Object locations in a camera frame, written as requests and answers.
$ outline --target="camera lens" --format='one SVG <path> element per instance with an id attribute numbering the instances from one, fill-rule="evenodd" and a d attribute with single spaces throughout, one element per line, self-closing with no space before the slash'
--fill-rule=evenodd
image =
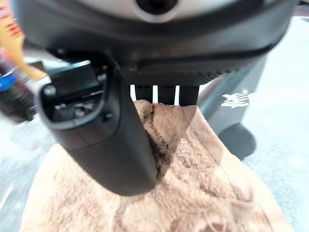
<path id="1" fill-rule="evenodd" d="M 173 9 L 178 0 L 136 0 L 137 5 L 152 15 L 162 15 Z"/>

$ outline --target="black plastic arm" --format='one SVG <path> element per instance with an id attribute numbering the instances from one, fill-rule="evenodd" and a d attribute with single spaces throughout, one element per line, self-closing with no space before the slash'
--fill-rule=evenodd
<path id="1" fill-rule="evenodd" d="M 46 97 L 44 86 L 37 97 L 38 111 L 59 143 L 105 188 L 124 196 L 148 192 L 156 185 L 156 167 L 147 133 L 120 77 L 109 75 L 103 86 L 98 99 L 70 98 L 61 104 L 57 97 L 56 103 Z M 78 109 L 74 115 L 76 107 L 89 102 L 95 105 L 92 112 L 80 116 Z"/>

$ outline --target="blue label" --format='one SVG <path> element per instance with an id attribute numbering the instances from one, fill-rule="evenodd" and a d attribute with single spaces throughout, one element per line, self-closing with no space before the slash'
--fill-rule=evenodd
<path id="1" fill-rule="evenodd" d="M 17 78 L 12 72 L 0 77 L 0 91 L 9 89 L 16 80 Z"/>

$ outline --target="cloth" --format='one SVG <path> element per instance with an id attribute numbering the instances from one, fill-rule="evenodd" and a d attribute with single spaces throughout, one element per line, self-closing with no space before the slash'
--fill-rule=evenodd
<path id="1" fill-rule="evenodd" d="M 135 106 L 155 153 L 155 189 L 133 197 L 111 193 L 56 145 L 30 190 L 22 232 L 292 231 L 267 187 L 196 106 Z"/>

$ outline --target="floor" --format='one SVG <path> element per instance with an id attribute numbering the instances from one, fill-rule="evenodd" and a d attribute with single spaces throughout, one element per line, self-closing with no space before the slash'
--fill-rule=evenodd
<path id="1" fill-rule="evenodd" d="M 243 124 L 257 141 L 243 162 L 268 185 L 296 232 L 308 232 L 309 24 L 294 18 L 268 57 Z M 0 232 L 17 232 L 28 191 L 53 138 L 36 117 L 15 125 L 0 116 Z"/>

